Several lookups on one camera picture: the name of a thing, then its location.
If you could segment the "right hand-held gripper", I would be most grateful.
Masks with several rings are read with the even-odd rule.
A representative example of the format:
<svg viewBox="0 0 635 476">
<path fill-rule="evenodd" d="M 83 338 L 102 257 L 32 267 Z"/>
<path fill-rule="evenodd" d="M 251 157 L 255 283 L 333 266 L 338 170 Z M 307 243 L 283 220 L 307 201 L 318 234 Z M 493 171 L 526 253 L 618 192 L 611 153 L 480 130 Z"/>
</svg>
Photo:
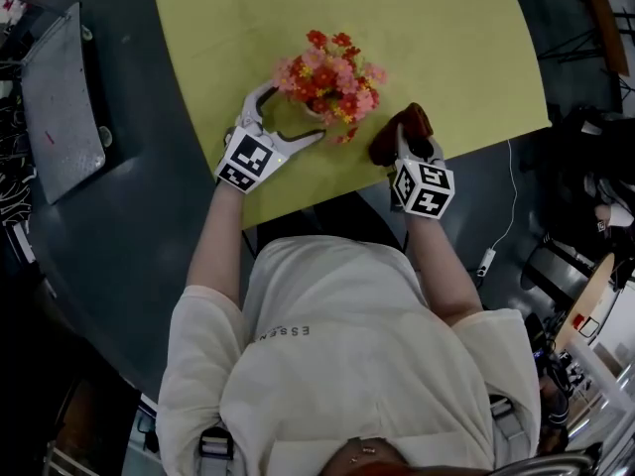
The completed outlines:
<svg viewBox="0 0 635 476">
<path fill-rule="evenodd" d="M 455 195 L 451 170 L 415 161 L 402 123 L 396 128 L 396 176 L 392 190 L 396 206 L 406 213 L 439 220 Z M 426 162 L 443 162 L 444 152 L 433 136 L 426 139 Z"/>
</svg>

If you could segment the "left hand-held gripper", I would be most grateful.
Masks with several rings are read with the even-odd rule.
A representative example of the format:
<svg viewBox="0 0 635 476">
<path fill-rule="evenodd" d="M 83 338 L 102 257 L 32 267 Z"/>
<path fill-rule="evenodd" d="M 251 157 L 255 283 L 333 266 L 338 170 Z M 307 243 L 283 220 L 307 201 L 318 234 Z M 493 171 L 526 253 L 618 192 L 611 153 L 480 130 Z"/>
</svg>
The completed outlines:
<svg viewBox="0 0 635 476">
<path fill-rule="evenodd" d="M 214 171 L 223 181 L 242 193 L 249 193 L 271 176 L 295 153 L 321 140 L 324 129 L 287 137 L 267 131 L 262 106 L 278 88 L 272 80 L 259 85 L 244 99 L 237 123 L 224 136 L 224 152 Z"/>
</svg>

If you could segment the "brown knitted cloth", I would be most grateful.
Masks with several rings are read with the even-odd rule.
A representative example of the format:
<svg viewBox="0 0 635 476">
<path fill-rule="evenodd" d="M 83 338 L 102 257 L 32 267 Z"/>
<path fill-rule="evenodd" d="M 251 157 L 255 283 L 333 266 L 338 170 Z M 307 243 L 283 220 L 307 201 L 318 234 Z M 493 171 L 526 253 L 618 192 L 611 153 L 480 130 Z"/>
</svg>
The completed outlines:
<svg viewBox="0 0 635 476">
<path fill-rule="evenodd" d="M 406 151 L 425 162 L 433 157 L 434 131 L 423 108 L 415 102 L 395 114 L 373 138 L 369 157 L 375 166 L 388 167 L 399 157 L 399 137 Z"/>
</svg>

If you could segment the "red and pink flower bouquet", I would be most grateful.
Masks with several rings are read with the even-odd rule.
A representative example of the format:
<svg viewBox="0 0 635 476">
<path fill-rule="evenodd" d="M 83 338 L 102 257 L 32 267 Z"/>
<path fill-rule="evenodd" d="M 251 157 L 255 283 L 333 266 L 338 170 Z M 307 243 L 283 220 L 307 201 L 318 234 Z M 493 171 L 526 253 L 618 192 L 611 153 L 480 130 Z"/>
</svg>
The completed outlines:
<svg viewBox="0 0 635 476">
<path fill-rule="evenodd" d="M 361 122 L 380 104 L 378 87 L 387 72 L 366 60 L 345 33 L 307 32 L 309 46 L 299 55 L 281 59 L 273 70 L 273 86 L 303 105 L 325 127 L 341 126 L 335 141 L 351 141 Z"/>
</svg>

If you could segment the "person's left forearm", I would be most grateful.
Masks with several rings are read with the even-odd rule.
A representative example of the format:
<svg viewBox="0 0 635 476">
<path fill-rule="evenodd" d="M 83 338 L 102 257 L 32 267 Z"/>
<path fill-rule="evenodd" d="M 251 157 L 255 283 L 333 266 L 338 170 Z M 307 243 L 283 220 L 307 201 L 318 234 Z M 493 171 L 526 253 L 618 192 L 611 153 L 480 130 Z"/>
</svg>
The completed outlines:
<svg viewBox="0 0 635 476">
<path fill-rule="evenodd" d="M 244 194 L 220 182 L 190 261 L 186 286 L 215 290 L 239 305 Z"/>
</svg>

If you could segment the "person's right forearm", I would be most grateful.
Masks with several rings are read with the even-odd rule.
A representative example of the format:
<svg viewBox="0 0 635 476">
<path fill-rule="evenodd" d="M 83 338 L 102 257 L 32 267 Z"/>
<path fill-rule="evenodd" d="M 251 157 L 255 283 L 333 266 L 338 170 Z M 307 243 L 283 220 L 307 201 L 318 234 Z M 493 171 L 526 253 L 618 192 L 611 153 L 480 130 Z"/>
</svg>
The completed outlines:
<svg viewBox="0 0 635 476">
<path fill-rule="evenodd" d="M 482 312 L 477 289 L 440 223 L 412 214 L 405 220 L 430 310 L 449 326 Z"/>
</svg>

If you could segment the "yellow tablecloth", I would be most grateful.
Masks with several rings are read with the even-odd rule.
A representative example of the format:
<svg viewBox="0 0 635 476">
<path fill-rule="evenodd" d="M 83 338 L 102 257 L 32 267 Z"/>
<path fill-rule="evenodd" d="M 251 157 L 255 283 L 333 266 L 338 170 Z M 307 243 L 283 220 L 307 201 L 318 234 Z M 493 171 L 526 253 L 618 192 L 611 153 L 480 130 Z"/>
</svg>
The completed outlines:
<svg viewBox="0 0 635 476">
<path fill-rule="evenodd" d="M 383 68 L 378 108 L 353 139 L 332 127 L 249 193 L 251 227 L 383 180 L 369 160 L 374 135 L 420 104 L 447 158 L 548 125 L 534 46 L 517 0 L 156 0 L 173 68 L 208 164 L 245 96 L 310 31 L 348 35 Z"/>
</svg>

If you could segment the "person's black trousers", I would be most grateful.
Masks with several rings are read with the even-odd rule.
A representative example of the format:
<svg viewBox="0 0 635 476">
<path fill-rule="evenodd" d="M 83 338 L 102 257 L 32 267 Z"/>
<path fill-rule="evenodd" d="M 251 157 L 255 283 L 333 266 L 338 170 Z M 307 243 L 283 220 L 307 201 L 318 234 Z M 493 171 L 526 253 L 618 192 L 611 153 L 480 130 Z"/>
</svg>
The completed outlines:
<svg viewBox="0 0 635 476">
<path fill-rule="evenodd" d="M 315 204 L 311 210 L 313 218 L 297 210 L 259 224 L 257 253 L 275 240 L 301 236 L 339 237 L 403 250 L 383 217 L 356 191 Z"/>
</svg>

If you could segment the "grey metal tray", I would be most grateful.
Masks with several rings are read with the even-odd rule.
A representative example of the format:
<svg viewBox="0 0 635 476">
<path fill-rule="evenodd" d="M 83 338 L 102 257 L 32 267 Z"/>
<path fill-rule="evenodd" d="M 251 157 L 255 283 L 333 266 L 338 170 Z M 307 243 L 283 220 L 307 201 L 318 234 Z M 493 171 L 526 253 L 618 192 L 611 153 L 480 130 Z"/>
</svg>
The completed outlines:
<svg viewBox="0 0 635 476">
<path fill-rule="evenodd" d="M 21 90 L 31 152 L 44 197 L 54 204 L 106 163 L 86 77 L 83 52 L 89 29 L 72 4 L 22 60 Z"/>
</svg>

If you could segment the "person's white t-shirt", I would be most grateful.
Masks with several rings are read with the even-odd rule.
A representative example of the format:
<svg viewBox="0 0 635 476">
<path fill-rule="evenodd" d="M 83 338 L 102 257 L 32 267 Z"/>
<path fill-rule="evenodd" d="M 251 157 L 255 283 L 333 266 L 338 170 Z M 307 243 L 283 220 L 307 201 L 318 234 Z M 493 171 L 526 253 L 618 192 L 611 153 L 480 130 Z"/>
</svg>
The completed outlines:
<svg viewBox="0 0 635 476">
<path fill-rule="evenodd" d="M 519 311 L 449 326 L 401 252 L 284 238 L 259 254 L 242 306 L 190 286 L 174 309 L 157 415 L 169 476 L 195 476 L 217 423 L 235 476 L 314 476 L 353 437 L 416 465 L 493 469 L 536 452 L 539 382 Z"/>
</svg>

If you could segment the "round wooden board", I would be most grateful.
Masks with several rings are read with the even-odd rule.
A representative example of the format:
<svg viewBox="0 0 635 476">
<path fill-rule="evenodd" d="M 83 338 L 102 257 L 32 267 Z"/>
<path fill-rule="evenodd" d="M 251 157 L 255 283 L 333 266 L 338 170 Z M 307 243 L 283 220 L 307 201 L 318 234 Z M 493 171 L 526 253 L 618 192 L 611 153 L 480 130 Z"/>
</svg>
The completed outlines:
<svg viewBox="0 0 635 476">
<path fill-rule="evenodd" d="M 607 254 L 588 279 L 584 289 L 573 303 L 563 326 L 555 338 L 555 352 L 560 353 L 575 334 L 575 320 L 581 316 L 588 318 L 599 305 L 602 295 L 610 280 L 614 265 L 614 254 Z"/>
</svg>

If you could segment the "long wooden desk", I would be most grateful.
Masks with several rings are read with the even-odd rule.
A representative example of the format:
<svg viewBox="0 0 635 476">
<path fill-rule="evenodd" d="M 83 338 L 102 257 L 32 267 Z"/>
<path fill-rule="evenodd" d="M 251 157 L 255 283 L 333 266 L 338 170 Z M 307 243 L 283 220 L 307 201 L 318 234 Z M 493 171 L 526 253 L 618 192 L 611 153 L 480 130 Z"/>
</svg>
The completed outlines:
<svg viewBox="0 0 635 476">
<path fill-rule="evenodd" d="M 585 0 L 598 33 L 606 67 L 609 71 L 629 76 L 627 57 L 609 0 Z"/>
</svg>

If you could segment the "row of black white backpacks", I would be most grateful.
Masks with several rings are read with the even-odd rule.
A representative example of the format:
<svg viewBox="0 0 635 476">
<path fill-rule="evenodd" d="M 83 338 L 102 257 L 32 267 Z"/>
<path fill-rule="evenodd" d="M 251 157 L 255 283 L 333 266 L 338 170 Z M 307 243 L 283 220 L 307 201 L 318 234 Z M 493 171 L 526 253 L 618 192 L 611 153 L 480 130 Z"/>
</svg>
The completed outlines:
<svg viewBox="0 0 635 476">
<path fill-rule="evenodd" d="M 22 98 L 0 99 L 0 225 L 26 221 L 32 211 L 31 181 L 37 176 Z"/>
</svg>

